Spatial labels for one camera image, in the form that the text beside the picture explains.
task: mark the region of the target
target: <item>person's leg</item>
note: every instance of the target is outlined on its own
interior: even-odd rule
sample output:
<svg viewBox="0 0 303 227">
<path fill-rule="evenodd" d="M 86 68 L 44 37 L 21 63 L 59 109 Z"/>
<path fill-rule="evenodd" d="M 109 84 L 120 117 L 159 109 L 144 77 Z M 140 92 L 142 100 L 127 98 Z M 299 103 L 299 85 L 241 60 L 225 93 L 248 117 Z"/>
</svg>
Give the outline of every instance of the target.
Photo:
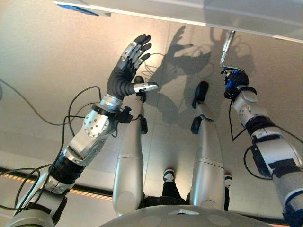
<svg viewBox="0 0 303 227">
<path fill-rule="evenodd" d="M 175 183 L 175 171 L 173 168 L 167 168 L 163 175 L 163 190 L 162 196 L 169 196 L 176 199 L 181 199 L 179 191 Z"/>
<path fill-rule="evenodd" d="M 225 174 L 225 203 L 224 203 L 224 210 L 228 211 L 229 206 L 229 187 L 232 184 L 232 175 Z"/>
</svg>

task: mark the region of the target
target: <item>shoe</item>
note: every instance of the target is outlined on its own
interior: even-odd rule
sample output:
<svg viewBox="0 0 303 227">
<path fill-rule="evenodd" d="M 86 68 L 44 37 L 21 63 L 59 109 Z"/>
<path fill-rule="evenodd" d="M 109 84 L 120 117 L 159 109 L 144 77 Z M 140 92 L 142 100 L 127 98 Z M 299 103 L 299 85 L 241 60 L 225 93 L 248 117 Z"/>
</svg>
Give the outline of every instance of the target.
<svg viewBox="0 0 303 227">
<path fill-rule="evenodd" d="M 142 76 L 135 76 L 134 83 L 135 84 L 144 83 L 143 77 Z M 146 101 L 146 93 L 145 93 L 145 91 L 137 93 L 137 96 L 141 96 L 142 97 L 142 102 L 143 103 Z"/>
<path fill-rule="evenodd" d="M 232 184 L 232 175 L 230 173 L 226 173 L 224 175 L 224 178 L 225 178 L 225 187 L 229 188 Z"/>
<path fill-rule="evenodd" d="M 208 83 L 205 81 L 200 82 L 196 88 L 195 97 L 191 104 L 194 109 L 196 108 L 196 103 L 198 101 L 203 102 L 205 100 L 207 90 L 208 90 Z"/>
<path fill-rule="evenodd" d="M 164 182 L 175 182 L 175 170 L 173 168 L 168 167 L 163 174 Z"/>
</svg>

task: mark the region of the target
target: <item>sneaker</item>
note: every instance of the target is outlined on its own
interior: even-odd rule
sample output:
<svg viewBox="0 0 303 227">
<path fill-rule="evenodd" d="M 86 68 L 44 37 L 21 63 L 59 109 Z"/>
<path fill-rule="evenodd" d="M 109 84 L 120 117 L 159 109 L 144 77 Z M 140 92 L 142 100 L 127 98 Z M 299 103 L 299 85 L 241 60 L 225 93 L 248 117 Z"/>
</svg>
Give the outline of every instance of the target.
<svg viewBox="0 0 303 227">
<path fill-rule="evenodd" d="M 226 174 L 224 175 L 224 178 L 225 178 L 225 187 L 226 187 L 226 188 L 229 188 L 229 187 L 231 186 L 231 184 L 232 184 L 232 175 L 226 173 Z"/>
<path fill-rule="evenodd" d="M 203 102 L 205 100 L 207 90 L 208 90 L 208 83 L 205 81 L 200 82 L 196 88 L 195 97 L 191 104 L 194 109 L 196 108 L 196 103 L 198 101 Z"/>
<path fill-rule="evenodd" d="M 173 168 L 167 168 L 163 174 L 164 182 L 175 182 L 175 170 Z"/>
</svg>

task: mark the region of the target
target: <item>cable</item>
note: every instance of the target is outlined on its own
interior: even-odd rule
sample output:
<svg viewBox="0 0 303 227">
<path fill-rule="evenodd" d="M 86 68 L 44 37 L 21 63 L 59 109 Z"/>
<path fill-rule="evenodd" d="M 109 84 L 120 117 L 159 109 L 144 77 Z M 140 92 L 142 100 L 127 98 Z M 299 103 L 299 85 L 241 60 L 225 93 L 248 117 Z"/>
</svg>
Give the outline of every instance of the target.
<svg viewBox="0 0 303 227">
<path fill-rule="evenodd" d="M 280 127 L 280 126 L 275 125 L 275 127 L 277 127 L 277 128 L 279 128 L 279 129 L 283 130 L 284 132 L 288 133 L 289 135 L 291 135 L 292 137 L 296 138 L 297 140 L 299 140 L 299 141 L 303 144 L 303 140 L 301 140 L 299 137 L 293 135 L 292 133 L 290 133 L 289 131 L 283 129 L 283 128 Z"/>
<path fill-rule="evenodd" d="M 51 164 L 47 164 L 47 165 L 44 165 L 44 166 L 40 166 L 40 167 L 36 168 L 36 170 L 42 169 L 42 168 L 47 167 L 47 166 L 50 166 L 50 165 L 51 165 Z M 15 198 L 15 207 L 16 207 L 17 204 L 18 204 L 19 195 L 20 195 L 20 193 L 21 193 L 21 190 L 22 190 L 24 184 L 26 183 L 26 181 L 31 177 L 31 175 L 32 175 L 34 172 L 35 172 L 35 170 L 33 170 L 32 172 L 30 172 L 30 173 L 26 176 L 26 178 L 23 180 L 21 186 L 19 187 L 19 190 L 18 190 L 17 195 L 16 195 L 16 198 Z M 32 190 L 34 189 L 35 185 L 37 184 L 39 178 L 40 178 L 40 171 L 38 171 L 38 176 L 37 176 L 37 178 L 36 178 L 36 180 L 35 180 L 35 183 L 33 184 L 33 186 L 31 187 L 31 189 L 29 190 L 29 192 L 27 193 L 26 197 L 24 197 L 23 200 L 26 200 L 26 199 L 28 198 L 28 196 L 30 195 L 30 193 L 31 193 Z"/>
<path fill-rule="evenodd" d="M 35 112 L 35 114 L 37 114 L 37 116 L 43 120 L 44 122 L 51 124 L 51 125 L 55 125 L 55 126 L 60 126 L 61 124 L 57 124 L 57 123 L 52 123 L 48 120 L 46 120 L 43 116 L 41 116 L 38 111 L 33 107 L 33 105 L 20 93 L 18 92 L 13 86 L 11 86 L 10 84 L 8 84 L 7 82 L 5 82 L 4 80 L 0 79 L 0 81 L 5 84 L 6 86 L 8 86 L 10 89 L 12 89 L 14 92 L 16 92 L 29 106 L 30 108 L 32 108 L 32 110 Z"/>
<path fill-rule="evenodd" d="M 71 134 L 72 134 L 72 136 L 75 136 L 75 133 L 74 133 L 74 131 L 73 131 L 73 129 L 72 129 L 72 126 L 71 126 L 71 119 L 70 119 L 70 115 L 71 115 L 71 106 L 72 106 L 72 104 L 73 104 L 73 102 L 76 100 L 76 98 L 78 98 L 79 97 L 79 95 L 81 95 L 83 92 L 85 92 L 85 91 L 87 91 L 87 90 L 90 90 L 90 89 L 93 89 L 93 88 L 97 88 L 98 89 L 98 91 L 99 91 L 99 99 L 100 99 L 100 101 L 101 101 L 101 90 L 100 90 L 100 88 L 98 87 L 98 86 L 91 86 L 91 87 L 88 87 L 88 88 L 86 88 L 86 89 L 84 89 L 84 90 L 82 90 L 81 92 L 79 92 L 74 98 L 73 98 L 73 100 L 71 101 L 71 103 L 70 103 L 70 106 L 68 107 L 68 125 L 70 126 L 70 130 L 71 130 Z"/>
<path fill-rule="evenodd" d="M 84 109 L 86 106 L 88 106 L 88 105 L 91 105 L 91 104 L 97 104 L 97 103 L 100 103 L 100 102 L 92 102 L 92 103 L 87 103 L 87 104 L 85 104 L 83 107 L 81 107 L 77 112 L 76 112 L 76 116 L 78 115 L 78 113 L 80 113 L 80 111 L 82 110 L 82 109 Z"/>
<path fill-rule="evenodd" d="M 235 139 L 240 136 L 246 129 L 244 128 L 242 131 L 240 131 L 235 137 L 233 137 L 233 134 L 232 134 L 232 120 L 231 120 L 231 108 L 232 108 L 232 100 L 231 100 L 231 103 L 229 105 L 229 111 L 228 111 L 228 118 L 229 118 L 229 125 L 230 125 L 230 128 L 231 128 L 231 136 L 232 136 L 232 142 L 235 141 Z"/>
<path fill-rule="evenodd" d="M 0 79 L 0 82 L 2 82 L 3 84 L 5 84 L 6 86 L 8 86 L 10 89 L 12 89 L 14 92 L 16 92 L 29 106 L 30 108 L 35 112 L 35 114 L 41 119 L 43 120 L 44 122 L 50 124 L 50 125 L 54 125 L 54 126 L 61 126 L 62 124 L 59 124 L 59 123 L 53 123 L 53 122 L 50 122 L 48 120 L 46 120 L 42 115 L 40 115 L 38 113 L 38 111 L 33 107 L 33 105 L 30 103 L 30 101 L 28 101 L 18 90 L 16 90 L 12 85 L 8 84 L 7 82 L 5 82 L 4 80 Z M 2 90 L 2 87 L 0 85 L 0 100 L 2 99 L 2 96 L 3 96 L 3 90 Z"/>
<path fill-rule="evenodd" d="M 243 157 L 243 163 L 244 163 L 244 166 L 246 168 L 246 170 L 251 174 L 253 175 L 254 177 L 258 178 L 258 179 L 262 179 L 262 180 L 272 180 L 272 178 L 264 178 L 264 177 L 260 177 L 260 176 L 257 176 L 255 174 L 253 174 L 247 167 L 247 164 L 246 164 L 246 155 L 248 153 L 248 151 L 252 148 L 252 146 L 248 147 L 244 153 L 244 157 Z"/>
<path fill-rule="evenodd" d="M 112 137 L 116 138 L 118 136 L 118 124 L 119 122 L 117 122 L 116 124 L 116 135 L 114 136 L 114 134 L 112 134 Z"/>
<path fill-rule="evenodd" d="M 143 116 L 141 114 L 139 114 L 135 119 L 132 119 L 132 121 L 136 121 L 138 119 L 141 119 Z"/>
<path fill-rule="evenodd" d="M 2 90 L 2 87 L 1 87 L 1 84 L 0 84 L 0 100 L 2 99 L 2 94 L 3 94 L 3 90 Z"/>
<path fill-rule="evenodd" d="M 13 173 L 13 172 L 16 172 L 16 171 L 23 171 L 23 170 L 32 170 L 32 172 L 37 172 L 38 175 L 40 176 L 40 171 L 38 169 L 35 169 L 35 168 L 20 168 L 20 169 L 13 169 L 13 170 L 9 170 L 9 171 L 6 171 L 4 173 L 1 173 L 0 176 L 2 175 L 5 175 L 5 174 L 9 174 L 9 173 Z M 0 205 L 1 208 L 4 208 L 4 209 L 7 209 L 7 210 L 18 210 L 17 208 L 12 208 L 12 207 L 7 207 L 7 206 L 3 206 L 3 205 Z"/>
<path fill-rule="evenodd" d="M 36 199 L 35 202 L 33 203 L 33 205 L 36 205 L 37 202 L 38 202 L 38 200 L 40 199 L 40 197 L 41 197 L 41 195 L 42 195 L 42 193 L 43 193 L 43 190 L 44 190 L 44 188 L 45 188 L 45 186 L 46 186 L 46 183 L 48 182 L 48 179 L 49 179 L 49 177 L 50 177 L 50 174 L 51 174 L 51 171 L 52 171 L 52 169 L 53 169 L 53 167 L 54 167 L 54 164 L 56 163 L 56 161 L 58 160 L 58 158 L 59 158 L 59 156 L 60 156 L 60 154 L 61 154 L 61 152 L 62 152 L 62 149 L 63 149 L 63 146 L 64 146 L 64 128 L 65 128 L 65 120 L 66 120 L 67 118 L 69 118 L 69 117 L 85 118 L 85 117 L 83 117 L 83 116 L 73 116 L 73 115 L 72 115 L 72 116 L 70 116 L 70 115 L 65 116 L 65 118 L 64 118 L 64 120 L 63 120 L 63 124 L 62 124 L 62 141 L 61 141 L 61 146 L 60 146 L 59 152 L 58 152 L 58 154 L 57 154 L 57 156 L 56 156 L 54 162 L 52 163 L 51 167 L 49 168 L 49 173 L 48 173 L 48 175 L 47 175 L 47 177 L 46 177 L 46 180 L 45 180 L 45 182 L 44 182 L 44 184 L 43 184 L 43 186 L 42 186 L 42 188 L 41 188 L 41 190 L 40 190 L 40 193 L 39 193 L 37 199 Z"/>
</svg>

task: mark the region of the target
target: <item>orange light strip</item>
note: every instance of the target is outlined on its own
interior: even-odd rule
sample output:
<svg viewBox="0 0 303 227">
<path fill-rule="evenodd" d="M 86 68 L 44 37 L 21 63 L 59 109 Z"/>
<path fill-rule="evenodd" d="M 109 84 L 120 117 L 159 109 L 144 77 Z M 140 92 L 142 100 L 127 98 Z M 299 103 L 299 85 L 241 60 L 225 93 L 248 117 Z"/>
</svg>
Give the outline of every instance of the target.
<svg viewBox="0 0 303 227">
<path fill-rule="evenodd" d="M 20 177 L 20 176 L 14 176 L 11 174 L 5 174 L 3 175 L 6 178 L 9 179 L 13 179 L 13 180 L 17 180 L 17 181 L 24 181 L 25 178 Z M 35 181 L 34 180 L 27 180 L 26 183 L 31 183 L 33 184 Z M 85 196 L 89 196 L 89 197 L 93 197 L 96 199 L 102 199 L 102 200 L 108 200 L 108 201 L 112 201 L 113 198 L 109 197 L 109 196 L 105 196 L 105 195 L 98 195 L 98 194 L 94 194 L 94 193 L 90 193 L 90 192 L 84 192 L 84 191 L 79 191 L 79 190 L 75 190 L 75 189 L 71 189 L 70 193 L 74 193 L 74 194 L 78 194 L 78 195 L 85 195 Z"/>
</svg>

